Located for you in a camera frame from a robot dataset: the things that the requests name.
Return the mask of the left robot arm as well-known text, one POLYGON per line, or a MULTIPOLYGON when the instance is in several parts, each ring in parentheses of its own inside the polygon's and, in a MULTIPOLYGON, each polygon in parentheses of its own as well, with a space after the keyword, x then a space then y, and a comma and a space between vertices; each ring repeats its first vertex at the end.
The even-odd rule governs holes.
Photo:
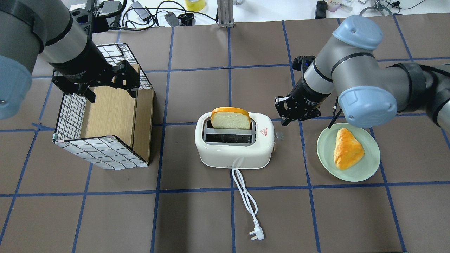
POLYGON ((92 87, 109 86, 137 97, 140 75, 123 60, 112 66, 92 42, 92 34, 109 29, 114 12, 69 10, 60 0, 2 0, 0 2, 1 119, 16 115, 32 84, 37 56, 54 68, 52 82, 66 95, 95 102, 92 87))

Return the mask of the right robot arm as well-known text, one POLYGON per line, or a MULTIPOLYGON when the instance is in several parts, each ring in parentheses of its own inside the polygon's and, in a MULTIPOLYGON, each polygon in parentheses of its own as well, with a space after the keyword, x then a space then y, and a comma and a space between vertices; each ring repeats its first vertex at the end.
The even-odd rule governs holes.
POLYGON ((302 77, 288 95, 275 98, 282 125, 320 116, 320 105, 335 91, 345 119, 357 128, 423 110, 449 131, 449 65, 409 62, 381 68, 373 51, 383 36, 374 21, 353 15, 333 31, 317 56, 297 57, 291 67, 302 77))

